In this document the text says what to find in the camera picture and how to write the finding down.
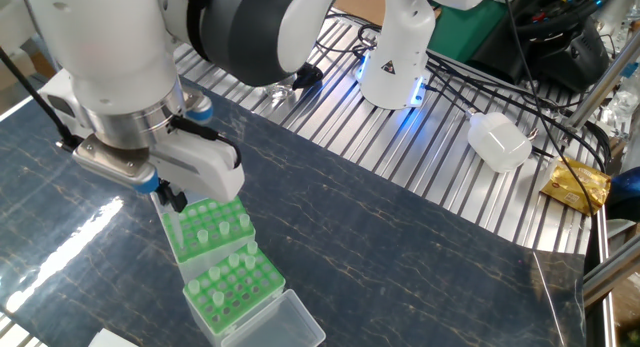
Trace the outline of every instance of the white plastic container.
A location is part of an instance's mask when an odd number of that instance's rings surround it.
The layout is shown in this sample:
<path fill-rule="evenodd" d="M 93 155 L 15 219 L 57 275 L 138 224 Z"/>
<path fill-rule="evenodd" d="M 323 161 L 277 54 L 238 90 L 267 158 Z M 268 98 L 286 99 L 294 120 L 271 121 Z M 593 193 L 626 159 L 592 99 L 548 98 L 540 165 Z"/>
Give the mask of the white plastic container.
<path fill-rule="evenodd" d="M 469 144 L 492 170 L 513 171 L 531 155 L 531 142 L 502 113 L 476 113 L 470 122 Z"/>
<path fill-rule="evenodd" d="M 221 347 L 317 347 L 326 335 L 293 290 L 287 290 Z"/>

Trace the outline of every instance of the blue light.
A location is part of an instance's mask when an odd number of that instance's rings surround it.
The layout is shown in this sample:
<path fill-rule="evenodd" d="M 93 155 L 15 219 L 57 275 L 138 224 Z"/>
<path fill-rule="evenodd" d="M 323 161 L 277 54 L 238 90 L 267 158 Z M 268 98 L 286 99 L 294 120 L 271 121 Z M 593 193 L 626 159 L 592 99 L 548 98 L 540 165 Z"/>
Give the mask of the blue light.
<path fill-rule="evenodd" d="M 413 88 L 413 94 L 411 95 L 411 104 L 412 105 L 421 105 L 422 104 L 422 96 L 418 96 L 420 94 L 420 89 L 422 89 L 422 82 L 424 81 L 424 77 L 420 77 L 418 79 L 418 83 Z"/>
<path fill-rule="evenodd" d="M 356 73 L 356 79 L 358 79 L 358 81 L 362 79 L 362 74 L 364 73 L 364 69 L 367 68 L 367 62 L 369 62 L 368 52 L 364 56 L 364 62 L 362 62 L 362 67 L 360 67 L 360 69 L 358 70 L 358 73 Z"/>

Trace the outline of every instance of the cardboard box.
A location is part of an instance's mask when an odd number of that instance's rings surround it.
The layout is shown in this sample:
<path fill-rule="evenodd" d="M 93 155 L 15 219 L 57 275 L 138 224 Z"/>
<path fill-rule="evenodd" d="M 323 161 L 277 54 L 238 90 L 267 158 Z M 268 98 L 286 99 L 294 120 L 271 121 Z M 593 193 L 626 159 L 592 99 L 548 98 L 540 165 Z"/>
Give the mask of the cardboard box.
<path fill-rule="evenodd" d="M 380 26 L 384 21 L 384 0 L 336 0 L 333 5 L 343 12 Z"/>

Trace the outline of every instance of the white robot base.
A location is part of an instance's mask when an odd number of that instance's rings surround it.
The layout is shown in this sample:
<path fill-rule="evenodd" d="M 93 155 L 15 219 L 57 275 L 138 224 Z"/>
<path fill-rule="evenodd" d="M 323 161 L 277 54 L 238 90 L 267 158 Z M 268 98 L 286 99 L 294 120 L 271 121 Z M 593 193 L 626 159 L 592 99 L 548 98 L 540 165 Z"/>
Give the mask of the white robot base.
<path fill-rule="evenodd" d="M 434 0 L 468 10 L 482 0 Z M 376 49 L 356 73 L 367 101 L 390 110 L 421 106 L 430 80 L 427 46 L 436 16 L 427 0 L 385 0 L 386 11 Z"/>
<path fill-rule="evenodd" d="M 362 66 L 356 71 L 356 79 L 360 82 L 360 91 L 364 98 L 373 105 L 389 110 L 422 106 L 431 72 L 413 68 L 413 73 L 395 74 L 392 73 L 396 71 L 393 60 L 377 69 L 372 66 L 379 64 L 376 61 L 381 59 L 372 56 L 375 52 L 367 52 Z"/>

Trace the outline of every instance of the warning label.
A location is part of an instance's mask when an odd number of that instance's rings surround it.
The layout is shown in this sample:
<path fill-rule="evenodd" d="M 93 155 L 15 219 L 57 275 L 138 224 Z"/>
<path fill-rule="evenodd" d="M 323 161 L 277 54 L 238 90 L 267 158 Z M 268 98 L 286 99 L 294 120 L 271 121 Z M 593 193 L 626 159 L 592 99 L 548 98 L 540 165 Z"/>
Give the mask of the warning label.
<path fill-rule="evenodd" d="M 382 66 L 382 70 L 391 74 L 396 74 L 396 69 L 393 67 L 393 61 L 389 61 Z"/>

